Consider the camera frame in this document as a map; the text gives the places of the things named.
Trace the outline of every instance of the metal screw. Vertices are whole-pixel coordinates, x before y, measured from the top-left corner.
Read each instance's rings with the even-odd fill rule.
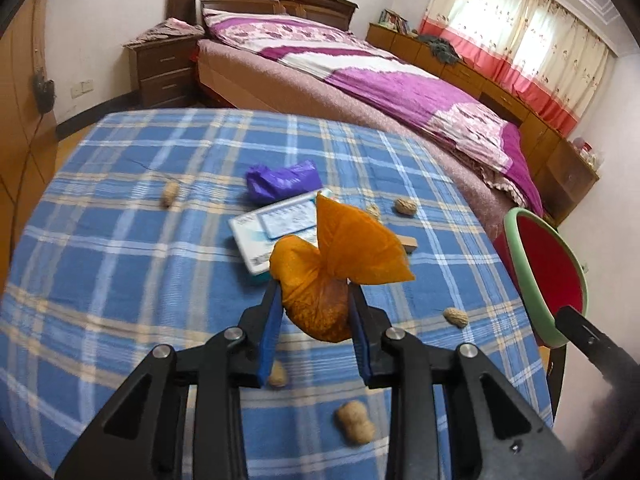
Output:
[[[164,359],[165,357],[169,357],[169,354],[171,353],[171,347],[169,345],[158,345],[152,350],[151,353],[156,359]]]
[[[405,335],[406,332],[401,328],[396,328],[395,326],[390,326],[385,330],[385,335],[389,339],[393,339],[395,341],[400,341]]]
[[[471,343],[464,343],[463,345],[460,345],[460,354],[471,359],[478,355],[478,347]]]
[[[238,339],[240,339],[243,335],[244,332],[242,332],[242,329],[239,326],[232,326],[231,328],[227,328],[225,330],[225,339],[227,341],[238,341]]]

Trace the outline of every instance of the wooden cabinet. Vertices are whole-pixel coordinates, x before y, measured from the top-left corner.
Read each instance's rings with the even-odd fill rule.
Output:
[[[394,31],[372,24],[367,32],[367,41],[382,50],[391,51],[391,44],[394,42],[395,36]]]
[[[415,41],[414,38],[409,36],[403,36],[402,34],[396,34],[394,42],[391,44],[390,52],[395,56],[398,56],[407,63],[414,63],[415,58],[418,56],[421,43]]]
[[[484,79],[482,92],[485,92],[497,102],[499,102],[502,106],[507,108],[510,113],[512,113],[520,120],[520,122],[523,122],[529,115],[530,110],[526,104],[524,104],[517,97],[512,96],[506,90],[498,86],[493,81],[488,80],[487,78]]]
[[[549,128],[536,114],[529,114],[518,129],[520,130],[520,149],[524,157],[529,158]]]
[[[440,74],[440,79],[452,84],[457,88],[460,88],[461,90],[468,93],[471,97],[479,99],[480,94],[482,93],[480,87],[476,86],[472,81],[469,81],[468,78],[460,76],[459,74],[460,72],[453,70],[450,65],[445,65],[444,69],[442,70],[442,74]]]
[[[414,65],[437,77],[440,77],[444,69],[444,63],[439,62],[438,58],[431,53],[431,49],[425,44],[420,46]]]
[[[548,215],[545,219],[551,224],[560,224],[598,180],[560,133],[518,97],[464,62],[445,65],[426,44],[374,23],[370,24],[367,41],[460,88],[515,124],[520,130],[520,149]]]
[[[563,139],[556,143],[534,182],[545,210],[560,224],[598,179],[598,174]]]
[[[40,114],[33,94],[44,67],[46,0],[25,0],[0,37],[0,286],[11,255],[56,159],[56,120]]]
[[[561,140],[566,143],[555,130],[546,129],[530,155],[526,158],[529,173],[532,177],[538,174]]]
[[[145,108],[185,107],[195,95],[193,37],[149,41],[129,47],[131,85]]]

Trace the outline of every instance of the books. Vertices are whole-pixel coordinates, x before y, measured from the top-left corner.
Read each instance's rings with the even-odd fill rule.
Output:
[[[389,9],[385,9],[380,13],[378,23],[384,25],[386,28],[391,28],[392,30],[399,32],[400,34],[407,35],[410,31],[408,21],[400,16],[400,14]]]
[[[276,242],[287,234],[296,234],[318,246],[315,198],[318,191],[330,197],[322,188],[282,200],[229,221],[238,249],[249,273],[256,278],[269,277],[269,258]]]

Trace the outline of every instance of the orange plastic bag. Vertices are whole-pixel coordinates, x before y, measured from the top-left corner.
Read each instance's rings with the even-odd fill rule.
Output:
[[[270,272],[289,319],[320,341],[351,337],[347,279],[360,285],[408,282],[413,273],[395,234],[367,213],[318,194],[318,247],[289,235],[277,241]]]

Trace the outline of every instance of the wooden floor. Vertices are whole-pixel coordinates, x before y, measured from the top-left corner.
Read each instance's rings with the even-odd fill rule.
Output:
[[[546,346],[539,346],[538,350],[540,350],[540,357],[542,358],[542,367],[546,372],[549,368],[549,348]]]
[[[66,162],[74,150],[76,146],[80,144],[80,141],[83,140],[87,134],[94,127],[93,124],[79,130],[78,132],[69,135],[66,139],[61,140],[58,143],[58,153],[56,154],[56,172],[62,168],[62,165]]]

